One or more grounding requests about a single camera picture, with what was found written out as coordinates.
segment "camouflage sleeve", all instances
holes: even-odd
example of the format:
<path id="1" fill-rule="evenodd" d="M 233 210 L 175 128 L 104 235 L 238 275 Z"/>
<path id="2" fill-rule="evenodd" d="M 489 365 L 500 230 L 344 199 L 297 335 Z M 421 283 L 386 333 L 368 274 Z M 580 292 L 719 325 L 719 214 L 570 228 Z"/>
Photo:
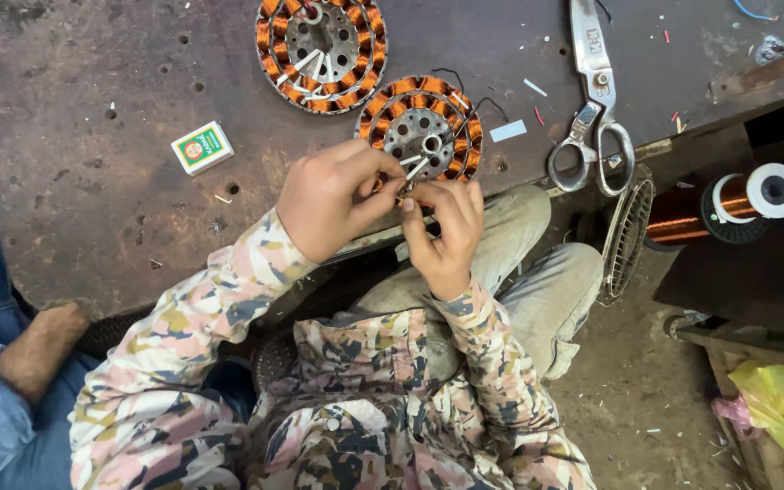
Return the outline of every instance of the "camouflage sleeve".
<path id="1" fill-rule="evenodd" d="M 555 402 L 510 334 L 504 307 L 474 279 L 462 295 L 435 305 L 452 327 L 456 348 L 468 359 L 470 384 L 490 423 L 498 464 L 513 484 L 594 488 L 585 458 L 559 427 Z"/>
<path id="2" fill-rule="evenodd" d="M 269 211 L 207 269 L 166 291 L 86 376 L 71 421 L 75 488 L 240 488 L 223 464 L 243 424 L 199 392 L 217 347 L 316 267 Z"/>

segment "workbench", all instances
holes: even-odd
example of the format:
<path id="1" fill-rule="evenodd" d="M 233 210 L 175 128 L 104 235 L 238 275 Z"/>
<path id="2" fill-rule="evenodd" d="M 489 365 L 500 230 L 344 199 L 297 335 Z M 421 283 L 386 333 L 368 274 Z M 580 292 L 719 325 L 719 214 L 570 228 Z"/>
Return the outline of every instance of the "workbench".
<path id="1" fill-rule="evenodd" d="M 704 131 L 784 100 L 783 78 L 713 104 L 711 80 L 754 65 L 766 36 L 784 43 L 784 2 L 744 1 L 780 19 L 746 17 L 732 0 L 604 0 L 616 116 L 636 147 L 675 135 L 677 111 L 687 131 Z M 31 303 L 85 296 L 112 314 L 155 302 L 274 206 L 292 162 L 352 137 L 358 111 L 305 113 L 267 82 L 255 52 L 258 5 L 0 0 L 0 234 Z M 381 84 L 457 70 L 470 99 L 493 97 L 528 129 L 485 139 L 476 174 L 485 193 L 543 179 L 553 141 L 584 103 L 569 3 L 379 6 L 389 45 Z M 489 104 L 480 118 L 487 134 L 505 124 Z M 170 143 L 212 120 L 234 157 L 190 177 Z"/>

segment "blue wire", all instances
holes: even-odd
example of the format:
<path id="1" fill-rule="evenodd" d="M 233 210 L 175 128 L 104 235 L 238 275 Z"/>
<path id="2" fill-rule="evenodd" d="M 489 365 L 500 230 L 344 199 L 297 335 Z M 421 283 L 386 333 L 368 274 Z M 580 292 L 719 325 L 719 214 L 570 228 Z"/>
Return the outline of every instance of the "blue wire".
<path id="1" fill-rule="evenodd" d="M 759 18 L 761 20 L 776 20 L 776 17 L 759 16 L 757 14 L 754 14 L 754 13 L 750 12 L 749 10 L 746 9 L 746 7 L 743 6 L 743 4 L 740 3 L 740 0 L 734 0 L 734 3 L 738 7 L 740 7 L 740 10 L 743 10 L 744 14 L 746 14 L 749 17 Z"/>

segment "camouflage shirt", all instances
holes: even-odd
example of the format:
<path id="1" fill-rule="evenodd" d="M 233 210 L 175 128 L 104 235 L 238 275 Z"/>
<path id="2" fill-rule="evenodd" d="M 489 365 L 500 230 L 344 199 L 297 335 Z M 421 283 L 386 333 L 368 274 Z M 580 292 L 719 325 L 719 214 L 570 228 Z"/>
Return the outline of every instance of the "camouflage shirt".
<path id="1" fill-rule="evenodd" d="M 86 377 L 75 488 L 594 488 L 504 308 L 476 282 L 436 302 L 467 358 L 431 388 L 424 311 L 294 328 L 299 358 L 244 424 L 202 383 L 221 341 L 315 265 L 275 210 L 169 289 Z"/>

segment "person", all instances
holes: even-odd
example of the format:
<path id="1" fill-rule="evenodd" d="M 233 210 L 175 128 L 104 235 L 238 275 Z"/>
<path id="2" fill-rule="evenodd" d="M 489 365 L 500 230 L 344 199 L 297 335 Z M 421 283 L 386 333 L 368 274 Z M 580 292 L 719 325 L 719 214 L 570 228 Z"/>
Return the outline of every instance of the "person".
<path id="1" fill-rule="evenodd" d="M 412 268 L 333 318 L 296 322 L 298 358 L 251 413 L 205 388 L 220 343 L 243 342 L 275 299 L 393 210 L 404 184 L 363 139 L 296 162 L 276 207 L 87 376 L 69 416 L 74 487 L 594 488 L 540 379 L 578 349 L 600 254 L 554 247 L 493 298 L 549 221 L 535 186 L 484 204 L 476 181 L 417 184 L 400 211 Z M 417 202 L 433 207 L 438 238 Z"/>
<path id="2" fill-rule="evenodd" d="M 71 488 L 68 413 L 98 361 L 71 353 L 88 325 L 73 303 L 29 318 L 0 243 L 0 488 Z"/>

